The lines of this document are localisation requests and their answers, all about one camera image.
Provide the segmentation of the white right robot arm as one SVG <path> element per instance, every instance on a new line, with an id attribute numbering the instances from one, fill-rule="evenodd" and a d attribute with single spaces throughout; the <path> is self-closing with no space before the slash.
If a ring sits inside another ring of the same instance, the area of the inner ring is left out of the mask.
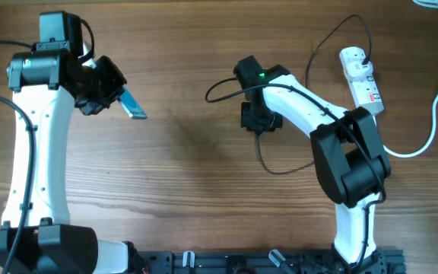
<path id="1" fill-rule="evenodd" d="M 281 65 L 264 69 L 254 58 L 234 70 L 246 96 L 241 126 L 256 135 L 292 122 L 309 137 L 319 184 L 335 204 L 334 248 L 351 266 L 361 266 L 376 250 L 373 211 L 385 202 L 391 166 L 368 110 L 347 110 L 302 86 Z"/>

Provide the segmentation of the blue screen smartphone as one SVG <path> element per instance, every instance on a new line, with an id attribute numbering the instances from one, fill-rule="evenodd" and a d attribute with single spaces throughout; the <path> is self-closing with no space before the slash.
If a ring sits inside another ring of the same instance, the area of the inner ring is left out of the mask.
<path id="1" fill-rule="evenodd" d="M 131 119 L 147 119 L 147 114 L 140 107 L 125 85 L 122 86 L 123 93 L 119 96 L 118 102 Z"/>

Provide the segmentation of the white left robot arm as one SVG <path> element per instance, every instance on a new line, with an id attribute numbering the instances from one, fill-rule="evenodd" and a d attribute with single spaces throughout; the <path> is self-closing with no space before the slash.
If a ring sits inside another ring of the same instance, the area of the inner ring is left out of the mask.
<path id="1" fill-rule="evenodd" d="M 65 190 L 71 115 L 96 115 L 120 100 L 126 80 L 107 56 L 86 49 L 16 53 L 8 67 L 16 136 L 11 192 L 0 226 L 5 273 L 134 273 L 127 241 L 103 241 L 70 222 Z"/>

